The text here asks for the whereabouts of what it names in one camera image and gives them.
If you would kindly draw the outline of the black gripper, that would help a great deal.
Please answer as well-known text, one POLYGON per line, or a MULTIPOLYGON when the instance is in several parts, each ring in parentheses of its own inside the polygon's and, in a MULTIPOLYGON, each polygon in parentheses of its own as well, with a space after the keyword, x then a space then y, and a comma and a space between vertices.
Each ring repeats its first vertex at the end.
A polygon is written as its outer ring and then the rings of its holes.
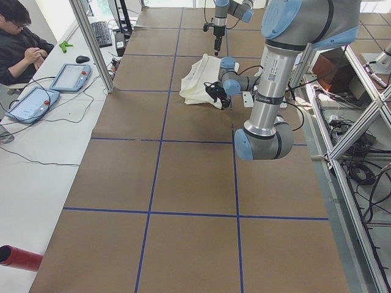
POLYGON ((213 25, 213 35, 216 37, 214 41, 214 55, 218 56, 221 51, 222 38, 225 35, 226 25, 213 25))
POLYGON ((225 90, 222 87, 214 88, 214 98, 213 101, 216 103, 217 100, 221 102, 221 110, 224 110, 230 107, 230 99, 227 97, 225 90))

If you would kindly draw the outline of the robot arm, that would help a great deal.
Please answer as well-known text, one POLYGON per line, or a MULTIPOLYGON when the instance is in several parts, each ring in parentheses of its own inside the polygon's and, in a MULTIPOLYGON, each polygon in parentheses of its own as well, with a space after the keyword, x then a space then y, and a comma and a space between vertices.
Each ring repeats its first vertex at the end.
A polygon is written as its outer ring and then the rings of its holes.
POLYGON ((213 28, 214 55, 217 56, 221 50, 222 38, 227 29, 227 15, 231 15, 237 20, 249 23, 254 15, 254 2, 252 0, 244 0, 238 3, 232 0, 215 1, 214 18, 211 22, 213 28))
POLYGON ((258 82, 250 118, 235 132, 235 150, 242 160, 280 159, 292 149, 294 135, 279 114, 296 57, 308 44, 335 49, 358 35, 360 1, 271 1, 261 24, 265 38, 259 78, 238 76, 235 60, 221 60, 218 81, 227 95, 258 82))

